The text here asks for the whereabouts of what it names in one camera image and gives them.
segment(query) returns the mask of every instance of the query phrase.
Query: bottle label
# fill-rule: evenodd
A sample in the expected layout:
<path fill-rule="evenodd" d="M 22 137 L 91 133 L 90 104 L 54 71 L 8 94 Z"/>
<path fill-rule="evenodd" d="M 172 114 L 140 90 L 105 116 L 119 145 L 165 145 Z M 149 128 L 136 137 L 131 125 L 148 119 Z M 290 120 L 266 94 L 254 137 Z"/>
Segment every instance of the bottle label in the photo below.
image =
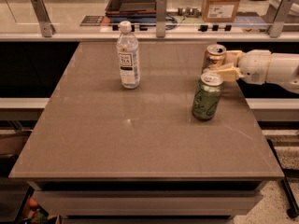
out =
<path fill-rule="evenodd" d="M 139 50 L 131 52 L 119 52 L 119 63 L 121 67 L 121 82 L 124 84 L 135 84 L 140 80 Z"/>

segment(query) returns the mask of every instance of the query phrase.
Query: gold can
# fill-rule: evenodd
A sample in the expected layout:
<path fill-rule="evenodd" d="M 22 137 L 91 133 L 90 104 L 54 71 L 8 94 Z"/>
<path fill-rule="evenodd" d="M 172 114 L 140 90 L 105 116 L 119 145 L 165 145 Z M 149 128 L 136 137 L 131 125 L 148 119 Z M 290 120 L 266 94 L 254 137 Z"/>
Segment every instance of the gold can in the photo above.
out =
<path fill-rule="evenodd" d="M 220 67 L 226 57 L 226 47 L 220 44 L 212 44 L 206 48 L 203 62 L 203 69 L 213 69 Z"/>

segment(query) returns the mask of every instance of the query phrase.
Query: green can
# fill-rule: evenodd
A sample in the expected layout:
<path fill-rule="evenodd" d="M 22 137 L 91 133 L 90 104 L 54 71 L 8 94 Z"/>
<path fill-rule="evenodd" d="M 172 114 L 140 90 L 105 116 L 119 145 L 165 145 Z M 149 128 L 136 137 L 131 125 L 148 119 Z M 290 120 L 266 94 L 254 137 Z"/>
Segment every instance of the green can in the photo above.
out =
<path fill-rule="evenodd" d="M 192 113 L 198 119 L 212 119 L 223 90 L 223 78 L 217 73 L 204 73 L 198 80 Z"/>

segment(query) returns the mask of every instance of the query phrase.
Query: white bottle cap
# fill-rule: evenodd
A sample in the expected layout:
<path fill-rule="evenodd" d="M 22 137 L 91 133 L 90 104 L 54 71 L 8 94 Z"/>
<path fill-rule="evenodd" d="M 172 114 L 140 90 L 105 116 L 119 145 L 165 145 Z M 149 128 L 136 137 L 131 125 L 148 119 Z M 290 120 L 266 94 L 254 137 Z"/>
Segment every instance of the white bottle cap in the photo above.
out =
<path fill-rule="evenodd" d="M 122 33 L 129 33 L 132 31 L 132 26 L 131 23 L 129 21 L 122 21 L 120 23 L 120 31 Z"/>

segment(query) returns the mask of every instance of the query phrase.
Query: can lid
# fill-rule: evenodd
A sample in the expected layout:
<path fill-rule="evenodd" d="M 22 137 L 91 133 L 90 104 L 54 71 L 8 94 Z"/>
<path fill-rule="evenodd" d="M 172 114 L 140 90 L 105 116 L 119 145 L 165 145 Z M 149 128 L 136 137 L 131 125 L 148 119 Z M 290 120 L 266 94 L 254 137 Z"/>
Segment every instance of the can lid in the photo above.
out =
<path fill-rule="evenodd" d="M 217 73 L 204 73 L 200 79 L 208 86 L 220 86 L 223 83 L 223 78 Z"/>
<path fill-rule="evenodd" d="M 132 26 L 131 23 L 129 21 L 122 21 L 120 23 L 120 31 L 122 33 L 129 33 L 132 31 Z"/>
<path fill-rule="evenodd" d="M 206 50 L 212 55 L 222 55 L 226 52 L 226 47 L 220 44 L 213 44 L 208 46 Z"/>

